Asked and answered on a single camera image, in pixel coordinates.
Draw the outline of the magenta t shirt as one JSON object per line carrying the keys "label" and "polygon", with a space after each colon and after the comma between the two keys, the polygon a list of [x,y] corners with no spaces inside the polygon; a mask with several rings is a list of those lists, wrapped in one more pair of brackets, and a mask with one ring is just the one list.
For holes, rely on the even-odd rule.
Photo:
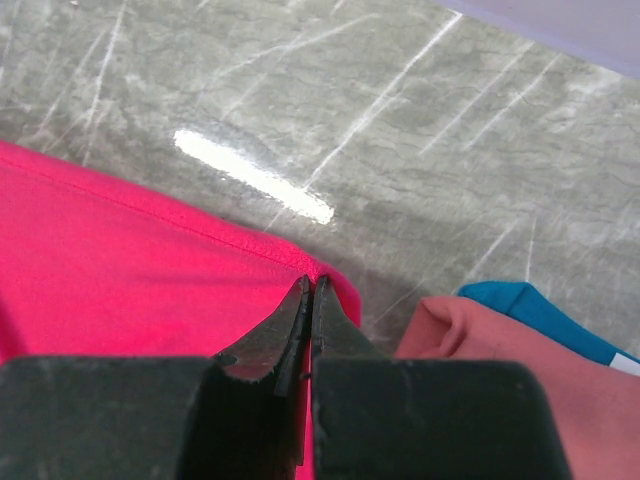
{"label": "magenta t shirt", "polygon": [[13,144],[1,147],[1,369],[27,356],[213,356],[307,277],[303,456],[313,467],[313,299],[328,277],[359,329],[361,300],[294,244]]}

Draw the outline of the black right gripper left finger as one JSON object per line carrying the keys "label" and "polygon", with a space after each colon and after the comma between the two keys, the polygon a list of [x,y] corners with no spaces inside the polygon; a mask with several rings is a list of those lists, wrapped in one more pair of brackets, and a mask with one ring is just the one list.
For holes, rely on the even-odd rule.
{"label": "black right gripper left finger", "polygon": [[27,356],[1,369],[5,479],[291,479],[311,288],[213,356]]}

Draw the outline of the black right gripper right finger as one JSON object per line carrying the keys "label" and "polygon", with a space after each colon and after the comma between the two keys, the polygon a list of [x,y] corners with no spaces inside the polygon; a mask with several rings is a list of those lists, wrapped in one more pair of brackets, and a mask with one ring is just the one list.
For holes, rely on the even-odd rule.
{"label": "black right gripper right finger", "polygon": [[345,314],[328,277],[311,331],[318,479],[567,479],[551,410],[514,362],[398,360]]}

